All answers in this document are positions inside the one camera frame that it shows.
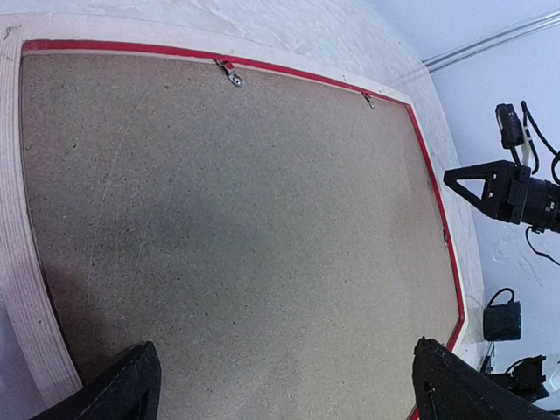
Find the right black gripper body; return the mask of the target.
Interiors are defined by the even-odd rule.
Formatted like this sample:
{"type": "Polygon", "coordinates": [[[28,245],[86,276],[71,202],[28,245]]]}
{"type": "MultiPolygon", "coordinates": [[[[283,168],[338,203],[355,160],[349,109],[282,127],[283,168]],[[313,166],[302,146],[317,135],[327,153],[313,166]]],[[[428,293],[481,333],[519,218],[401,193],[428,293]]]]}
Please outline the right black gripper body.
{"type": "Polygon", "coordinates": [[[559,231],[559,186],[530,176],[527,166],[511,164],[507,172],[506,221],[540,230],[559,231]]]}

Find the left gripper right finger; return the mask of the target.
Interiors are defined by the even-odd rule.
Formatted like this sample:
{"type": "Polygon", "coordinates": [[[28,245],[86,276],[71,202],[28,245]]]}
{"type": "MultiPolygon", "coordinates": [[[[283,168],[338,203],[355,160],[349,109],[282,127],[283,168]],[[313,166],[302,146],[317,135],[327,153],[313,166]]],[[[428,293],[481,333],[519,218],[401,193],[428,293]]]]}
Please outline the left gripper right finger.
{"type": "Polygon", "coordinates": [[[414,349],[415,419],[554,419],[556,416],[491,382],[434,339],[414,349]]]}

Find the wooden red photo frame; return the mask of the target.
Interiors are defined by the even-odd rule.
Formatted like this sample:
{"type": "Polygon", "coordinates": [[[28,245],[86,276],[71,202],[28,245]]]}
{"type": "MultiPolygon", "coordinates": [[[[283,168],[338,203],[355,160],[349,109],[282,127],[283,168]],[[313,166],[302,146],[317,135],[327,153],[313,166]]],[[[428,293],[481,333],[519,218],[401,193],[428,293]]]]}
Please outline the wooden red photo frame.
{"type": "Polygon", "coordinates": [[[49,301],[25,197],[20,136],[20,67],[39,51],[149,54],[225,60],[237,67],[286,74],[371,95],[404,106],[430,170],[454,269],[459,318],[448,347],[471,364],[481,357],[484,282],[470,209],[444,188],[442,175],[458,162],[431,78],[411,54],[397,58],[400,78],[381,84],[318,60],[261,42],[188,26],[126,17],[19,13],[1,17],[1,292],[31,377],[47,406],[68,398],[81,380],[49,301]]]}

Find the brown backing board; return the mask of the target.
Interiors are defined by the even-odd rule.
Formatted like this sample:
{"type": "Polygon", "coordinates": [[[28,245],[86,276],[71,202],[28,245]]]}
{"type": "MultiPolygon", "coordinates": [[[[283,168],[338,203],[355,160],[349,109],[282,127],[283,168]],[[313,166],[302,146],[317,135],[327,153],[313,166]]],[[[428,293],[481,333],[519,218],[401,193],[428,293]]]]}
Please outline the brown backing board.
{"type": "Polygon", "coordinates": [[[406,108],[245,70],[23,60],[38,252],[84,382],[149,340],[162,419],[404,419],[458,318],[406,108]]]}

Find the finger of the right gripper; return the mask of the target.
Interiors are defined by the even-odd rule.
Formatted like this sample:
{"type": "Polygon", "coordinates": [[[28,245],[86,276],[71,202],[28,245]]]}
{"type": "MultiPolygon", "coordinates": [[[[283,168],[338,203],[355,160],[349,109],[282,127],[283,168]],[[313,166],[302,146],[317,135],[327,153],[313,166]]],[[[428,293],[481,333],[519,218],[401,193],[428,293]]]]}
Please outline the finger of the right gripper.
{"type": "Polygon", "coordinates": [[[444,184],[485,216],[497,219],[511,168],[511,162],[498,160],[450,169],[444,172],[444,184]]]}

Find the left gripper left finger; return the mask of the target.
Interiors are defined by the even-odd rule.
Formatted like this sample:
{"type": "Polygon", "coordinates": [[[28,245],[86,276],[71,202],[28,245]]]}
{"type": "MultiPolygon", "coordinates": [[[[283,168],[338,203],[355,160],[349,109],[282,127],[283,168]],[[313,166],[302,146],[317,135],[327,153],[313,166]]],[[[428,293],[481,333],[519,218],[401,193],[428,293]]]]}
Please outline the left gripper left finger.
{"type": "Polygon", "coordinates": [[[85,388],[37,414],[37,419],[156,419],[162,371],[145,341],[128,349],[85,388]]]}

